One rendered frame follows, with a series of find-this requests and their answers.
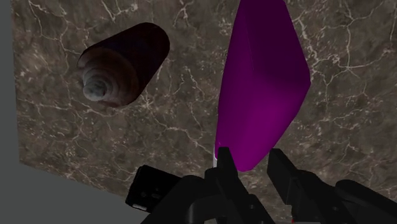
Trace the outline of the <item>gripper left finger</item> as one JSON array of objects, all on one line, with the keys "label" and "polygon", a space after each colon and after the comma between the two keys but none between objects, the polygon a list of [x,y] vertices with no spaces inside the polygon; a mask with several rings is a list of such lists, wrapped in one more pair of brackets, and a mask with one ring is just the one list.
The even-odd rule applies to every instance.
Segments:
[{"label": "gripper left finger", "polygon": [[257,196],[247,192],[228,148],[203,178],[188,175],[173,187],[141,224],[275,224]]}]

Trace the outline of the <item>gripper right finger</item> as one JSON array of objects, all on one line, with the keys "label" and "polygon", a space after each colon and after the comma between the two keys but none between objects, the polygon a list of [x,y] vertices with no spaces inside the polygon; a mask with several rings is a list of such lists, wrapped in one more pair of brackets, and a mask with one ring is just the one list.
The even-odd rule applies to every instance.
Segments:
[{"label": "gripper right finger", "polygon": [[350,179],[328,185],[280,149],[270,150],[267,174],[295,224],[397,224],[397,202]]}]

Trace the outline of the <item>purple angular block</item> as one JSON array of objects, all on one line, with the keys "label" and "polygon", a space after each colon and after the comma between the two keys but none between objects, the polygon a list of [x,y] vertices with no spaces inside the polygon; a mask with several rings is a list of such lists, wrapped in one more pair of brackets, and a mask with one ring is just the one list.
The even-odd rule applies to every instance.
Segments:
[{"label": "purple angular block", "polygon": [[219,94],[214,163],[227,147],[238,171],[253,169],[309,88],[309,67],[284,0],[240,0]]}]

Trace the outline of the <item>black remote control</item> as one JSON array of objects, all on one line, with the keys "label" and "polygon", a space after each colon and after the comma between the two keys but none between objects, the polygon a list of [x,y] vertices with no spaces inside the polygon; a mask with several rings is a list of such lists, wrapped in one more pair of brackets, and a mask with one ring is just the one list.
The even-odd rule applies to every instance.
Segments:
[{"label": "black remote control", "polygon": [[179,176],[142,165],[136,172],[125,203],[135,209],[151,213],[180,180]]}]

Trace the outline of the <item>dark brown cup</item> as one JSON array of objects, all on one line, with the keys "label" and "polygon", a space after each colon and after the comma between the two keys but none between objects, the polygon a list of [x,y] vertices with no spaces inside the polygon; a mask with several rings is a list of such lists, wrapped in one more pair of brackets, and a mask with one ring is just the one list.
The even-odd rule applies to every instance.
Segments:
[{"label": "dark brown cup", "polygon": [[143,22],[85,49],[77,61],[83,95],[112,108],[134,102],[169,54],[167,33]]}]

